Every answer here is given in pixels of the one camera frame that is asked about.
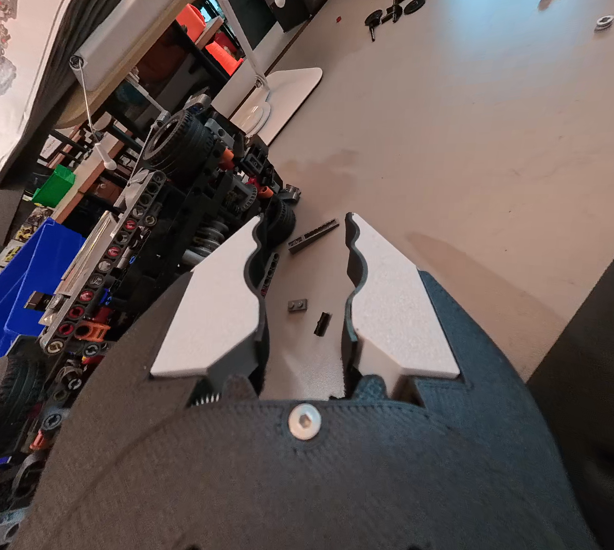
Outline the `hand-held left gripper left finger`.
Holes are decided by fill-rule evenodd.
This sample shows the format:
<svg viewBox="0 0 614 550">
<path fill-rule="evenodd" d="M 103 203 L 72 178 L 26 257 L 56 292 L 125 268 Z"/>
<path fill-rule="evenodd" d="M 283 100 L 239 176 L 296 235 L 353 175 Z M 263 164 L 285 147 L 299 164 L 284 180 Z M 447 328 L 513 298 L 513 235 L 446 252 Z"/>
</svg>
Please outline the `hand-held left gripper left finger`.
<svg viewBox="0 0 614 550">
<path fill-rule="evenodd" d="M 242 226 L 188 274 L 150 369 L 156 379 L 204 378 L 220 390 L 231 375 L 262 381 L 270 342 L 265 301 L 264 216 Z"/>
</svg>

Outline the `pile of small lego pieces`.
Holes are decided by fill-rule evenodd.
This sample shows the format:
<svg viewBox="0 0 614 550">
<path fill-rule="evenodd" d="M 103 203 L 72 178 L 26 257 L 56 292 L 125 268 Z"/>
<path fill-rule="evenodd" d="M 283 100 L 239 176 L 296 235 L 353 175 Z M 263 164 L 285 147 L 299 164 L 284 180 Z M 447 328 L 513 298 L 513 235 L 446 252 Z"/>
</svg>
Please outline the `pile of small lego pieces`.
<svg viewBox="0 0 614 550">
<path fill-rule="evenodd" d="M 391 22 L 393 24 L 407 15 L 412 15 L 424 7 L 426 0 L 391 0 L 385 9 L 376 9 L 369 13 L 364 26 L 367 28 L 371 42 L 376 40 L 376 30 L 381 25 Z"/>
</svg>

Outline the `long dark grey lego plate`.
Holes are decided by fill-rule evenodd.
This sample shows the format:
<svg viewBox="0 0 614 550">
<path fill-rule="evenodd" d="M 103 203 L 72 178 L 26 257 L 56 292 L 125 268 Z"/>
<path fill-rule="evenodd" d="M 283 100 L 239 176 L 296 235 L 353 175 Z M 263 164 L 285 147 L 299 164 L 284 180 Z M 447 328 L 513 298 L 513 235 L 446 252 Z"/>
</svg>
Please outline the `long dark grey lego plate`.
<svg viewBox="0 0 614 550">
<path fill-rule="evenodd" d="M 318 226 L 311 231 L 304 233 L 303 235 L 297 237 L 288 242 L 287 248 L 288 252 L 291 255 L 297 254 L 298 252 L 304 250 L 306 247 L 309 247 L 317 240 L 321 239 L 328 233 L 334 231 L 340 225 L 338 219 L 334 218 L 332 220 L 327 221 L 326 223 Z"/>
</svg>

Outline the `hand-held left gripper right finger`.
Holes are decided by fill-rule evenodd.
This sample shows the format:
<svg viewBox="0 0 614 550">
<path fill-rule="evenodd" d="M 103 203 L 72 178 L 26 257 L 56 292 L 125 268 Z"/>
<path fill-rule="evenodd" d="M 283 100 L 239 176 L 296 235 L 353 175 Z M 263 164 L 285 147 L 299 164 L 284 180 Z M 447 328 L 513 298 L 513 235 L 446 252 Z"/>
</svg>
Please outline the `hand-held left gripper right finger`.
<svg viewBox="0 0 614 550">
<path fill-rule="evenodd" d="M 410 378 L 456 380 L 460 369 L 417 266 L 355 212 L 344 218 L 347 275 L 342 374 L 349 397 L 379 376 L 389 397 Z"/>
</svg>

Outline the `blue plastic bin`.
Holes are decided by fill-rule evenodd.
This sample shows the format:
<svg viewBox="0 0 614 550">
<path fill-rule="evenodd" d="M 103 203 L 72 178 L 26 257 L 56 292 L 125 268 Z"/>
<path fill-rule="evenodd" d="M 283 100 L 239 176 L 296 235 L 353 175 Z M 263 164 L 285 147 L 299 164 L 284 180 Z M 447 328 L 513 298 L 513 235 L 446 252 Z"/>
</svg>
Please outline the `blue plastic bin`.
<svg viewBox="0 0 614 550">
<path fill-rule="evenodd" d="M 52 295 L 85 238 L 51 218 L 36 230 L 1 272 L 1 356 L 19 335 L 37 337 L 43 313 L 26 309 L 33 292 Z"/>
</svg>

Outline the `partly built lego car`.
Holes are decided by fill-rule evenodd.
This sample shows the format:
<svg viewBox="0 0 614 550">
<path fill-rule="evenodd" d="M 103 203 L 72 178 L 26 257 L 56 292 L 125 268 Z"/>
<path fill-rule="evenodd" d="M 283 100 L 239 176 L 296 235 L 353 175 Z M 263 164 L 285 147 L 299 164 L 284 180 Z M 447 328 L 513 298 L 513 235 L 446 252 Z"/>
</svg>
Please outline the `partly built lego car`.
<svg viewBox="0 0 614 550">
<path fill-rule="evenodd" d="M 265 296 L 295 228 L 300 190 L 284 185 L 260 137 L 192 98 L 151 127 L 127 186 L 52 295 L 33 292 L 37 337 L 1 356 L 1 549 L 26 518 L 70 409 L 111 348 L 181 276 L 264 216 Z"/>
</svg>

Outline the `green plastic bin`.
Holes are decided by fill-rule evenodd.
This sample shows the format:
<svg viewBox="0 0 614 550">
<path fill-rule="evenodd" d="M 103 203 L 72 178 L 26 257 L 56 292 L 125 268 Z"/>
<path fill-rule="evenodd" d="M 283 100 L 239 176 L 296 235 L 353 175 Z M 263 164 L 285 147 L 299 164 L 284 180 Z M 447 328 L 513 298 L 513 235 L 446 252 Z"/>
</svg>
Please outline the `green plastic bin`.
<svg viewBox="0 0 614 550">
<path fill-rule="evenodd" d="M 59 164 L 42 187 L 35 191 L 31 202 L 45 208 L 56 208 L 74 183 L 74 172 Z"/>
</svg>

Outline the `orange plastic bin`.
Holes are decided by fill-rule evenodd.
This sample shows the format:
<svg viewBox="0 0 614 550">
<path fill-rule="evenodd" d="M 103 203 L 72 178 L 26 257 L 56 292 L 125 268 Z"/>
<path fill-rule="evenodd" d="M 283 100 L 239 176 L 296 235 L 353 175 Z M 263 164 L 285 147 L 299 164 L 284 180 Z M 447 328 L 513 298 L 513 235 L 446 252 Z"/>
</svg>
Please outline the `orange plastic bin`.
<svg viewBox="0 0 614 550">
<path fill-rule="evenodd" d="M 205 49 L 230 77 L 244 61 L 238 49 L 223 31 L 216 32 L 214 38 L 206 44 Z"/>
<path fill-rule="evenodd" d="M 185 32 L 194 43 L 198 41 L 206 30 L 206 21 L 201 11 L 192 4 L 187 4 L 175 20 L 179 23 L 180 27 L 185 27 Z"/>
</svg>

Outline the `white book stand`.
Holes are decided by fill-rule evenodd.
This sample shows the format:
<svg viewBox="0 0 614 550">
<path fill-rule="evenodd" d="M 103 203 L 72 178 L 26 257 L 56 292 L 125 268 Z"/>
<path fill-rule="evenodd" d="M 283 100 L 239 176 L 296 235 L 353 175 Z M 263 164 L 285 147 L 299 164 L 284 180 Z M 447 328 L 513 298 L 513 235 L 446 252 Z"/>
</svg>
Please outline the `white book stand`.
<svg viewBox="0 0 614 550">
<path fill-rule="evenodd" d="M 322 78 L 320 68 L 266 73 L 230 0 L 217 0 L 254 73 L 252 89 L 231 121 L 246 135 L 270 145 Z M 81 83 L 85 105 L 106 99 L 163 32 L 176 27 L 188 0 L 121 0 L 94 32 L 71 53 L 69 65 Z"/>
</svg>

